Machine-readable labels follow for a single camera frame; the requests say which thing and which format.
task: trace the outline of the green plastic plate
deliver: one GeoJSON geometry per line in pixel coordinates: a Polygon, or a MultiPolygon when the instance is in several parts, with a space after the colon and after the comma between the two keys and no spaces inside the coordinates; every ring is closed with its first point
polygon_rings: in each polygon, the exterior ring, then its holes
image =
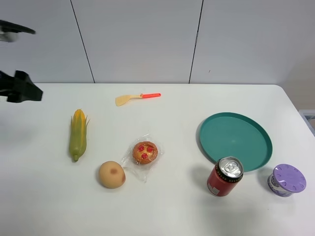
{"type": "Polygon", "coordinates": [[[208,117],[201,125],[199,138],[211,161],[234,156],[241,161],[245,172],[264,166],[272,155],[267,132],[252,119],[236,113],[208,117]]]}

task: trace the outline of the white wall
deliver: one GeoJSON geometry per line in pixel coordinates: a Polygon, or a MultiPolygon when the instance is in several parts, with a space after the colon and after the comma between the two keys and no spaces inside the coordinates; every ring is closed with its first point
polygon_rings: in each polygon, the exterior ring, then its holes
{"type": "Polygon", "coordinates": [[[96,82],[189,82],[202,0],[72,3],[96,82]]]}
{"type": "Polygon", "coordinates": [[[0,70],[25,71],[33,82],[93,82],[69,0],[1,0],[0,19],[37,32],[0,42],[0,70]]]}
{"type": "Polygon", "coordinates": [[[190,82],[283,83],[314,32],[315,0],[205,0],[190,82]]]}

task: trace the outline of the plastic spatula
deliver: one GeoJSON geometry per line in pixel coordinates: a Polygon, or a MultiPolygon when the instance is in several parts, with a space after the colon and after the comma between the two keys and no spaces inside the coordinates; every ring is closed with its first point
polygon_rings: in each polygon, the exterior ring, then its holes
{"type": "Polygon", "coordinates": [[[115,103],[116,106],[121,106],[128,102],[130,99],[135,99],[135,98],[150,98],[150,97],[160,97],[160,93],[151,93],[151,94],[140,94],[140,95],[123,95],[120,97],[116,97],[115,103]]]}

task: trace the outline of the toy food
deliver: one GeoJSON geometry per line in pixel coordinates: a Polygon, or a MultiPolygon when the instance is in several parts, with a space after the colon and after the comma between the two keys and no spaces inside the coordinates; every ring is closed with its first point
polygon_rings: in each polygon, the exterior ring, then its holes
{"type": "Polygon", "coordinates": [[[107,188],[118,188],[126,180],[123,168],[115,161],[103,163],[98,170],[98,177],[100,182],[107,188]]]}
{"type": "Polygon", "coordinates": [[[76,110],[73,118],[71,117],[69,152],[75,162],[79,160],[87,148],[88,123],[81,109],[76,110]]]}
{"type": "Polygon", "coordinates": [[[148,164],[158,156],[158,148],[154,143],[140,142],[134,146],[132,156],[137,163],[148,164]]]}

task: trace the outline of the white table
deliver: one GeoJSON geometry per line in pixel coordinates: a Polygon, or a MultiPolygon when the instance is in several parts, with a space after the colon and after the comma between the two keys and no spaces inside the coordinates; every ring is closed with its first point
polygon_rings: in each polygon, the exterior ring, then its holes
{"type": "Polygon", "coordinates": [[[284,91],[274,85],[38,84],[42,102],[0,104],[1,236],[296,236],[314,235],[315,138],[284,91]],[[162,97],[116,107],[122,94],[162,97]],[[67,154],[70,116],[91,119],[87,151],[67,154]],[[273,155],[246,173],[226,197],[206,186],[213,168],[196,142],[200,123],[218,112],[257,121],[273,155]],[[116,190],[95,175],[120,162],[129,145],[150,133],[164,156],[142,183],[126,172],[116,190]],[[281,198],[267,186],[273,167],[288,163],[307,179],[300,194],[281,198]]]}

